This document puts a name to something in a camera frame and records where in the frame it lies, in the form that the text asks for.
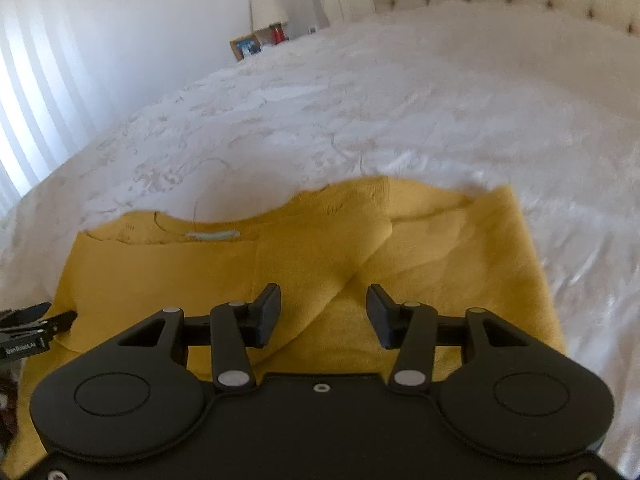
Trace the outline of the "white window curtain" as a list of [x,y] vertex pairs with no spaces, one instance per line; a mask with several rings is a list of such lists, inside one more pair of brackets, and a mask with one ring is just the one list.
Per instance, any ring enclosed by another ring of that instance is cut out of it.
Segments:
[[1,0],[1,213],[117,117],[64,4]]

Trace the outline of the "red bottle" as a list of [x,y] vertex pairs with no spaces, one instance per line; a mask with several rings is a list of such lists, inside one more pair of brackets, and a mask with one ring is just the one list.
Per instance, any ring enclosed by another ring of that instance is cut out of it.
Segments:
[[271,41],[273,44],[282,44],[282,42],[288,40],[288,37],[285,35],[285,31],[281,23],[271,24],[269,26],[269,29],[271,32]]

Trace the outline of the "white embroidered bedspread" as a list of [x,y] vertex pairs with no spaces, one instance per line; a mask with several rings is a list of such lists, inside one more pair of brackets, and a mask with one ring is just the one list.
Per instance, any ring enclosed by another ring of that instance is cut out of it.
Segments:
[[78,234],[153,211],[254,218],[362,178],[513,191],[564,351],[614,393],[602,452],[639,472],[639,41],[525,6],[334,27],[145,107],[1,225],[1,304],[52,299]]

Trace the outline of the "yellow knit sweater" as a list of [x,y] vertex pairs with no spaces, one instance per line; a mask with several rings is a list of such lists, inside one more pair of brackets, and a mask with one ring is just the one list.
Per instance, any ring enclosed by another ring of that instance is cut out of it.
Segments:
[[53,309],[72,329],[27,360],[18,387],[17,434],[4,471],[17,477],[42,459],[29,419],[35,386],[164,307],[206,315],[252,300],[268,284],[282,310],[266,348],[250,352],[257,375],[390,374],[366,315],[366,291],[443,315],[497,313],[556,350],[562,330],[520,204],[508,186],[476,195],[389,177],[303,192],[280,208],[226,223],[192,223],[136,211],[76,237]]

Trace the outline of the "white table lamp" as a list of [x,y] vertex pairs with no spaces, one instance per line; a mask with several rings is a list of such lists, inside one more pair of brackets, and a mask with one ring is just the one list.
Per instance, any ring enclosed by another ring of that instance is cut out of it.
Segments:
[[288,14],[280,0],[250,0],[252,31],[261,32],[273,25],[288,24]]

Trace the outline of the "wooden picture frame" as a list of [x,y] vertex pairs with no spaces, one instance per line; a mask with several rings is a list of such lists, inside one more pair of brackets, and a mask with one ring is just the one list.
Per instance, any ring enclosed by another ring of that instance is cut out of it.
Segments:
[[258,54],[262,50],[262,45],[255,34],[231,40],[230,47],[238,62]]

